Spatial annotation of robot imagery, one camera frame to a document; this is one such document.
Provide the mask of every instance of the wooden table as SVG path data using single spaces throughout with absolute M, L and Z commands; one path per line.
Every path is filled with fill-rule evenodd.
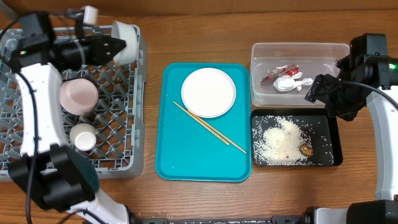
M 99 24 L 115 18 L 101 17 Z M 352 122 L 338 121 L 344 162 L 339 167 L 257 167 L 241 184 L 161 179 L 155 171 L 157 122 L 164 68 L 173 62 L 231 62 L 249 68 L 258 42 L 349 41 L 365 32 L 387 35 L 398 57 L 398 11 L 288 12 L 218 16 L 123 17 L 137 24 L 149 47 L 145 87 L 144 171 L 135 179 L 101 180 L 101 188 L 140 218 L 249 218 L 301 214 L 309 206 L 340 208 L 374 200 L 377 164 L 367 109 Z M 0 222 L 25 223 L 25 193 L 0 183 Z M 64 217 L 32 206 L 34 223 Z M 73 217 L 70 223 L 81 223 Z

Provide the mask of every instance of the clear plastic container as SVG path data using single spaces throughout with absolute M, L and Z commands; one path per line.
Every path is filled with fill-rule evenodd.
M 346 44 L 324 43 L 257 43 L 253 45 L 251 55 L 251 91 L 252 103 L 258 107 L 317 107 L 324 104 L 316 101 L 312 104 L 304 100 L 311 86 L 303 86 L 300 91 L 294 89 L 280 92 L 272 85 L 277 77 L 261 83 L 269 71 L 284 65 L 298 65 L 303 78 L 312 78 L 319 74 L 337 77 L 340 69 L 336 62 L 349 54 Z

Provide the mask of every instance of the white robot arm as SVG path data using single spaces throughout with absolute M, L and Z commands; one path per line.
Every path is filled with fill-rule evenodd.
M 73 17 L 78 24 L 78 43 L 54 42 L 46 12 L 33 12 L 19 18 L 24 38 L 10 61 L 3 59 L 4 64 L 18 73 L 16 80 L 21 89 L 24 112 L 22 159 L 9 165 L 9 175 L 22 190 L 31 192 L 29 197 L 40 208 L 76 213 L 90 223 L 140 224 L 141 221 L 126 206 L 116 203 L 100 189 L 94 166 L 69 148 L 62 124 L 59 98 L 62 76 L 59 71 L 78 69 L 83 63 L 106 64 L 126 46 L 124 40 L 110 36 L 84 35 L 82 25 L 94 25 L 96 14 L 95 8 L 84 7 Z M 34 90 L 36 109 L 31 89 Z M 34 130 L 35 120 L 38 136 Z M 36 150 L 34 137 L 39 137 Z M 48 162 L 57 171 L 41 172 Z
M 398 102 L 398 86 L 383 91 Z M 398 195 L 398 110 L 377 93 L 371 93 L 366 98 L 366 104 L 376 138 L 376 199 L 393 200 Z
M 329 115 L 352 121 L 364 106 L 373 120 L 377 151 L 376 201 L 346 209 L 318 208 L 316 224 L 398 222 L 398 59 L 387 54 L 386 36 L 364 34 L 351 41 L 340 73 L 318 75 L 305 99 L 325 103 Z

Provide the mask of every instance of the dish rack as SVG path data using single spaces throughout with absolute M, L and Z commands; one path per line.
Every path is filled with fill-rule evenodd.
M 96 128 L 97 143 L 89 151 L 77 153 L 89 159 L 99 178 L 137 177 L 144 167 L 143 120 L 144 84 L 147 81 L 147 45 L 138 26 L 139 53 L 136 60 L 123 66 L 110 62 L 103 66 L 82 66 L 79 71 L 65 70 L 63 79 L 85 77 L 98 87 L 99 100 L 92 114 L 77 116 L 63 111 L 63 127 L 67 137 L 72 127 L 88 123 Z M 110 35 L 112 26 L 85 27 L 86 35 Z M 69 35 L 73 27 L 54 28 L 56 41 L 76 39 Z M 9 30 L 0 42 L 6 58 L 22 38 L 21 29 Z M 0 63 L 0 180 L 9 179 L 8 164 L 21 158 L 23 138 L 22 98 L 14 74 Z M 52 172 L 48 164 L 44 172 Z

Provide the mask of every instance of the white bowl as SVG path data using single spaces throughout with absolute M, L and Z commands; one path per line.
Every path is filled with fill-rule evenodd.
M 122 22 L 114 21 L 111 37 L 126 41 L 126 47 L 113 57 L 116 65 L 125 65 L 135 61 L 138 55 L 138 38 L 135 28 Z
M 89 124 L 78 124 L 70 130 L 69 139 L 76 148 L 82 151 L 90 150 L 97 142 L 95 128 Z

